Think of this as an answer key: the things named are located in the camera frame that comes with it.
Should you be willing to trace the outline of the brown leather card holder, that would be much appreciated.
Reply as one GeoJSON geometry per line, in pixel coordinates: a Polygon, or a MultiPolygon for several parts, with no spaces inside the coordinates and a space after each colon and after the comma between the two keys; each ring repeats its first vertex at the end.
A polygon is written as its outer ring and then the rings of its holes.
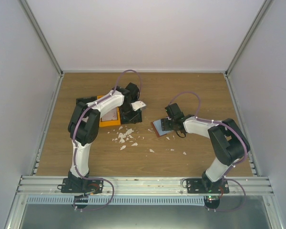
{"type": "Polygon", "coordinates": [[[175,131],[173,128],[173,121],[169,117],[153,121],[151,122],[151,125],[157,137],[161,137],[175,131]]]}

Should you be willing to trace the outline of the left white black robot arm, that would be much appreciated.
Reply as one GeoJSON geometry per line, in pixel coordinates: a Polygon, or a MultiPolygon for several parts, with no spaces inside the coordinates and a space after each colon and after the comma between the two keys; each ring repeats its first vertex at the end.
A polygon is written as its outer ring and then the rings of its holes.
{"type": "Polygon", "coordinates": [[[104,96],[78,99],[68,125],[73,145],[72,166],[68,179],[79,193],[88,189],[88,159],[92,142],[96,139],[102,118],[117,111],[119,125],[142,122],[142,109],[146,104],[139,100],[140,89],[129,83],[126,88],[114,87],[104,96]]]}

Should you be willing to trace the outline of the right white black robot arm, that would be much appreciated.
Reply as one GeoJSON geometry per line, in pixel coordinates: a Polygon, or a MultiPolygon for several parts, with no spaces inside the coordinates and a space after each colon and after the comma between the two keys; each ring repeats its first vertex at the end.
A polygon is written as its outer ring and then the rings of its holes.
{"type": "Polygon", "coordinates": [[[232,167],[246,160],[250,144],[236,122],[227,118],[214,121],[185,116],[178,104],[165,107],[167,118],[161,119],[162,131],[174,131],[180,138],[187,134],[196,134],[210,139],[215,159],[202,174],[202,189],[213,193],[218,189],[218,181],[226,176],[232,167]]]}

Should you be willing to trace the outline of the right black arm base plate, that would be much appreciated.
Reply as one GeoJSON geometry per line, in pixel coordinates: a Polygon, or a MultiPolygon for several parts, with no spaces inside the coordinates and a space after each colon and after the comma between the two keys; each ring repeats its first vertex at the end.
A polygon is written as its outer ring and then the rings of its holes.
{"type": "Polygon", "coordinates": [[[187,189],[188,194],[228,194],[229,185],[227,181],[219,179],[216,182],[207,182],[202,178],[185,178],[181,186],[187,189]]]}

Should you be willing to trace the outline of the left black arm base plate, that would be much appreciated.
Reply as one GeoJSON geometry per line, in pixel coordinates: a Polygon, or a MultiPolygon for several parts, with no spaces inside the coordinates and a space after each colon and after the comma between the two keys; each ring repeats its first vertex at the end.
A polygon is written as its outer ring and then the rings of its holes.
{"type": "Polygon", "coordinates": [[[86,180],[79,177],[75,179],[64,178],[62,184],[57,186],[61,193],[82,193],[99,194],[102,193],[103,181],[86,180]]]}

